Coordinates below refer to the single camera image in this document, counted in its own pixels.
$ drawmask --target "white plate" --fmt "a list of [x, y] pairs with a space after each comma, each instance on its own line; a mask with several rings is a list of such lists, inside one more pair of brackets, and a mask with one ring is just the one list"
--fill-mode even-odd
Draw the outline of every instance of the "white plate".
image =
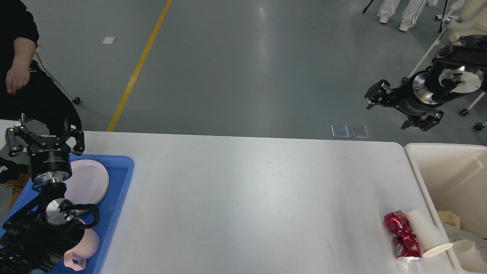
[[64, 181], [67, 188], [64, 197], [73, 204], [97, 204], [107, 192], [107, 169], [99, 162], [88, 159], [72, 162], [71, 169], [73, 175]]

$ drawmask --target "robotic arm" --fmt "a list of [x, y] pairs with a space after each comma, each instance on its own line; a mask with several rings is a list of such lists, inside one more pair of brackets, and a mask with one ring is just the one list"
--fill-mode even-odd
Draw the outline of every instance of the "robotic arm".
[[[8, 128], [5, 139], [10, 156], [27, 153], [30, 157], [33, 190], [38, 196], [14, 213], [2, 226], [6, 233], [0, 238], [0, 274], [28, 274], [34, 269], [50, 271], [66, 251], [76, 246], [84, 230], [99, 221], [98, 207], [94, 204], [73, 205], [64, 198], [66, 184], [71, 175], [69, 153], [80, 155], [84, 151], [84, 133], [69, 128], [61, 137], [38, 136], [29, 131], [23, 122]], [[16, 137], [27, 144], [24, 147]], [[66, 141], [74, 137], [71, 148]], [[79, 223], [76, 210], [92, 211], [91, 224]]]
[[437, 125], [443, 112], [436, 110], [446, 102], [479, 89], [487, 90], [487, 36], [462, 36], [440, 49], [432, 66], [391, 88], [385, 79], [369, 88], [367, 109], [375, 105], [392, 107], [408, 119], [401, 129], [417, 127], [427, 131]]

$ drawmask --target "tripod leg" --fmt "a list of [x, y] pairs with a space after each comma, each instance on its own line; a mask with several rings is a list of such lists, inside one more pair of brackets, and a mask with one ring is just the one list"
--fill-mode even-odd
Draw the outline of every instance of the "tripod leg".
[[448, 0], [445, 0], [445, 7], [443, 8], [443, 17], [441, 18], [441, 23], [440, 23], [440, 29], [438, 30], [439, 33], [443, 31], [443, 19], [445, 18], [445, 14], [447, 13], [447, 6], [448, 6]]
[[374, 0], [371, 0], [369, 2], [369, 4], [364, 8], [364, 10], [362, 11], [362, 13], [365, 13], [367, 11], [367, 9], [370, 7], [370, 5], [372, 4], [372, 2], [374, 2]]

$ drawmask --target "tabletop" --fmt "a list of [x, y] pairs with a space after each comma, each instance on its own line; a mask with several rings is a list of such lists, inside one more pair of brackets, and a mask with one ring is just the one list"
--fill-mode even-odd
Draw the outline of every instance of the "tabletop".
[[85, 132], [132, 182], [102, 269], [124, 273], [453, 273], [395, 259], [383, 216], [428, 214], [396, 143]]

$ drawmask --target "paper cup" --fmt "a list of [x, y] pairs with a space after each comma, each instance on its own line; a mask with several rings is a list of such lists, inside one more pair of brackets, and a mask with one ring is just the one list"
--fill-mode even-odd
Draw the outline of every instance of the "paper cup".
[[472, 241], [454, 242], [453, 252], [455, 252], [460, 266], [466, 271], [487, 273], [487, 266]]
[[418, 209], [407, 213], [406, 218], [409, 220], [412, 232], [416, 234], [416, 239], [423, 252], [423, 257], [431, 257], [442, 253], [453, 246], [453, 244], [448, 241], [446, 235], [441, 233], [441, 231], [439, 231], [433, 224], [431, 218], [424, 215]]

